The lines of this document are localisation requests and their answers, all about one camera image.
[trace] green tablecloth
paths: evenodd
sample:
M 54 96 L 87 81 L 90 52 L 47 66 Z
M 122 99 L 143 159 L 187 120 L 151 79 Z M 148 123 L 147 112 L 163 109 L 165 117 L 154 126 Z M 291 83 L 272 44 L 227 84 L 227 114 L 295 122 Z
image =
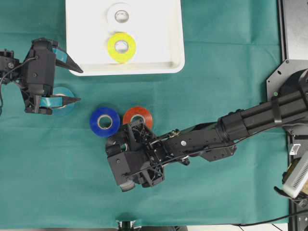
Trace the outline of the green tablecloth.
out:
M 64 0 L 1 1 L 0 46 L 25 57 L 31 40 L 65 48 Z M 140 105 L 157 134 L 216 121 L 266 100 L 265 79 L 280 64 L 276 0 L 182 0 L 186 65 L 177 74 L 76 77 L 57 68 L 55 86 L 82 98 L 59 118 L 24 113 L 19 89 L 2 87 L 0 228 L 248 223 L 287 214 L 273 186 L 287 166 L 282 130 L 238 145 L 236 155 L 166 167 L 154 188 L 122 193 L 89 118 L 99 106 L 121 115 Z

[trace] metal plate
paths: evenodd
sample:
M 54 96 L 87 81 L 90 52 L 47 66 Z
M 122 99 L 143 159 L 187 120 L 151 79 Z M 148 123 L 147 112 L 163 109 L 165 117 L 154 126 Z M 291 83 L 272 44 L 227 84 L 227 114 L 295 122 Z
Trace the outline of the metal plate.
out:
M 268 100 L 293 73 L 307 68 L 308 60 L 285 60 L 266 81 Z

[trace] tape roll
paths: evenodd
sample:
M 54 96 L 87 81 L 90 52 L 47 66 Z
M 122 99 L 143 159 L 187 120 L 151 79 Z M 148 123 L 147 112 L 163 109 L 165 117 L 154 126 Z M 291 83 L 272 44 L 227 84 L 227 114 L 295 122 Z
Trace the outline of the tape roll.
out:
M 116 31 L 127 32 L 133 25 L 134 14 L 130 5 L 117 3 L 112 5 L 107 12 L 107 21 Z
M 110 119 L 111 123 L 108 127 L 102 127 L 100 120 L 102 118 Z M 108 107 L 101 107 L 94 111 L 90 117 L 90 127 L 92 131 L 100 137 L 109 137 L 119 130 L 121 120 L 119 114 Z
M 123 117 L 123 124 L 128 124 L 135 118 L 141 117 L 149 129 L 153 127 L 153 118 L 151 113 L 143 107 L 130 108 Z
M 53 89 L 53 95 L 60 95 L 60 96 L 68 96 L 68 97 L 75 97 L 72 91 L 65 87 L 57 87 Z M 61 108 L 55 108 L 52 110 L 52 114 L 55 116 L 66 116 L 74 109 L 75 104 L 70 103 L 64 107 Z
M 62 97 L 42 97 L 40 100 L 40 107 L 61 107 Z
M 108 53 L 120 64 L 128 62 L 136 53 L 136 42 L 127 33 L 116 33 L 108 40 Z

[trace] black cable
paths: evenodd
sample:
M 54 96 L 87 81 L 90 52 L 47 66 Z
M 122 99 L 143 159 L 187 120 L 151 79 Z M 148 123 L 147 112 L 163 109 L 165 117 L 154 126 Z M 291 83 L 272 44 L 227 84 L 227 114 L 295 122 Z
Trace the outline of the black cable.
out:
M 277 227 L 276 225 L 272 224 L 272 226 L 276 227 L 276 229 L 283 231 L 282 229 L 280 229 L 279 227 Z
M 12 70 L 10 70 L 8 73 L 6 73 L 4 76 L 1 77 L 0 80 L 0 115 L 2 114 L 2 108 L 3 108 L 3 98 L 2 98 L 2 93 L 1 93 L 1 86 L 2 83 L 4 81 L 4 79 L 12 72 L 14 72 L 15 70 L 17 70 L 18 68 L 22 67 L 23 65 L 25 65 L 27 62 L 29 62 L 30 60 L 34 60 L 36 58 L 29 58 L 26 59 L 22 64 L 18 65 L 17 67 L 13 68 Z
M 225 146 L 220 146 L 220 147 L 215 147 L 215 148 L 205 148 L 205 149 L 201 149 L 201 150 L 199 150 L 199 151 L 193 152 L 193 153 L 186 153 L 186 154 L 183 154 L 183 155 L 179 155 L 179 156 L 177 156 L 177 157 L 171 158 L 171 159 L 166 160 L 166 161 L 164 161 L 164 162 L 160 162 L 159 164 L 156 164 L 156 165 L 153 165 L 153 166 L 150 166 L 150 167 L 146 167 L 146 168 L 144 168 L 144 169 L 142 169 L 142 170 L 139 170 L 139 171 L 137 171 L 137 172 L 128 174 L 128 175 L 126 175 L 126 176 L 127 176 L 127 177 L 131 177 L 131 176 L 134 176 L 134 175 L 136 175 L 136 174 L 142 173 L 143 171 L 149 170 L 149 169 L 151 169 L 151 168 L 154 168 L 154 167 L 157 167 L 157 166 L 160 166 L 160 165 L 165 165 L 165 164 L 167 164 L 167 163 L 169 163 L 169 162 L 172 162 L 172 161 L 174 161 L 174 160 L 180 160 L 180 159 L 182 159 L 182 158 L 184 158 L 184 157 L 186 157 L 186 156 L 188 156 L 188 155 L 197 154 L 197 153 L 202 152 L 202 151 L 207 151 L 207 152 L 209 152 L 209 151 L 217 150 L 217 149 L 231 148 L 231 147 L 234 147 L 234 146 L 237 145 L 238 143 L 243 142 L 244 140 L 246 140 L 246 139 L 248 139 L 248 138 L 250 138 L 250 137 L 252 137 L 252 136 L 255 136 L 255 135 L 257 135 L 257 134 L 259 134 L 259 133 L 261 133 L 261 132 L 263 132 L 263 131 L 267 131 L 267 130 L 270 130 L 270 129 L 272 129 L 272 128 L 267 128 L 267 129 L 264 129 L 264 130 L 261 130 L 261 131 L 257 131 L 257 132 L 255 132 L 255 133 L 253 133 L 253 134 L 251 134 L 251 135 L 249 135 L 249 136 L 246 136 L 246 137 L 244 137 L 244 138 L 242 138 L 242 139 L 238 140 L 237 142 L 235 142 L 235 143 L 233 143 L 233 144 L 230 144 L 230 145 L 225 145 Z
M 292 213 L 292 214 L 289 214 L 289 215 L 285 215 L 283 217 L 271 219 L 271 220 L 265 220 L 265 221 L 260 221 L 260 222 L 257 222 L 257 223 L 251 223 L 251 224 L 239 224 L 239 225 L 242 226 L 242 227 L 245 227 L 245 226 L 267 224 L 267 223 L 272 223 L 272 222 L 275 222 L 275 221 L 278 221 L 278 220 L 281 220 L 281 219 L 294 217 L 296 215 L 299 215 L 299 214 L 302 214 L 302 213 L 306 213 L 306 212 L 308 212 L 308 209 L 305 209 L 305 210 L 302 210 L 302 211 L 299 211 L 299 212 L 296 212 L 296 213 Z

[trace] robotic arm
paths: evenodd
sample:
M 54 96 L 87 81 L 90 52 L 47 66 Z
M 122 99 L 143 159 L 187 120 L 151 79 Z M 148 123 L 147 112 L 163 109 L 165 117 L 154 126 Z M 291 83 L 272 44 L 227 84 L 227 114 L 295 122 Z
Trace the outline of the robotic arm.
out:
M 265 130 L 293 126 L 308 116 L 308 71 L 290 77 L 280 97 L 247 110 L 237 110 L 214 123 L 156 136 L 143 120 L 123 125 L 106 143 L 108 162 L 123 192 L 141 184 L 153 187 L 165 178 L 169 163 L 189 164 L 188 157 L 216 161 L 234 155 L 236 144 Z
M 0 88 L 2 84 L 15 83 L 20 88 L 26 113 L 51 115 L 52 108 L 63 107 L 80 100 L 52 94 L 55 66 L 82 73 L 80 67 L 54 40 L 33 40 L 23 63 L 14 58 L 13 51 L 0 51 Z M 61 105 L 53 106 L 51 102 L 55 100 L 61 101 Z

